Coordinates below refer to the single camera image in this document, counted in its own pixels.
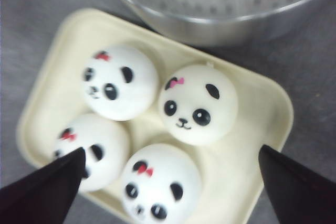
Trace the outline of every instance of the stainless steel bowl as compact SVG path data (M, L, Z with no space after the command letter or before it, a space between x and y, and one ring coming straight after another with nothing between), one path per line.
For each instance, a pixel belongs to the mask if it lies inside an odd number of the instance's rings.
M122 0L154 30L194 46L237 46L277 38L302 24L328 0L299 0L271 11L235 18L195 18Z

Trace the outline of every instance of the panda face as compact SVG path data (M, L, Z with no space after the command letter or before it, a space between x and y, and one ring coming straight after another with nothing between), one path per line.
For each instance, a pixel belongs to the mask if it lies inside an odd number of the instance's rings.
M83 147L86 167L80 191L94 191L115 180L121 173L129 153L129 138L117 122L96 114L81 115L58 136L55 158Z
M138 50L115 46L92 57L83 71L87 104L117 121L132 119L154 101L159 78L153 63Z
M136 223L182 223L195 209L201 178L192 160L167 144L136 152L122 174L122 203Z
M238 111L230 80L208 66L192 65L169 77L159 97L159 113L178 140L203 145L222 138Z

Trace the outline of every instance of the square tray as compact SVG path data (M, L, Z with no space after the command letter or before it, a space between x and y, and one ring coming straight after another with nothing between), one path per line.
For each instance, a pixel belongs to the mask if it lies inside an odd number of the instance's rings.
M143 51L156 65L161 83L191 63L212 64L231 79L238 94L237 121L232 131L214 144L195 147L172 141L159 118L156 102L123 124L132 139L132 153L154 142L170 142L189 153L199 167L203 193L187 224L246 223L263 188L259 149L268 144L280 151L293 124L292 104L286 92L264 76L99 10L79 10L59 28L17 127L22 155L36 167L50 162L61 129L90 111L80 90L87 59L112 44L127 44ZM84 196L131 223L121 206L119 185L117 180Z

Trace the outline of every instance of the black pointed object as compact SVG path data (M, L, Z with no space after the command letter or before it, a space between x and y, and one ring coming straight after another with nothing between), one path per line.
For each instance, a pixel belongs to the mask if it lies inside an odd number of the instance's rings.
M2 188L0 222L63 223L84 170L85 151L79 148Z
M259 165L281 224L336 223L336 184L264 145Z

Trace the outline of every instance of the colander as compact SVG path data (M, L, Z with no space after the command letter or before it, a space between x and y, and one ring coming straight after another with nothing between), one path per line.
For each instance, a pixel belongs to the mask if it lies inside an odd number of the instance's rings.
M281 36L326 0L123 0L149 26L195 46L233 46Z

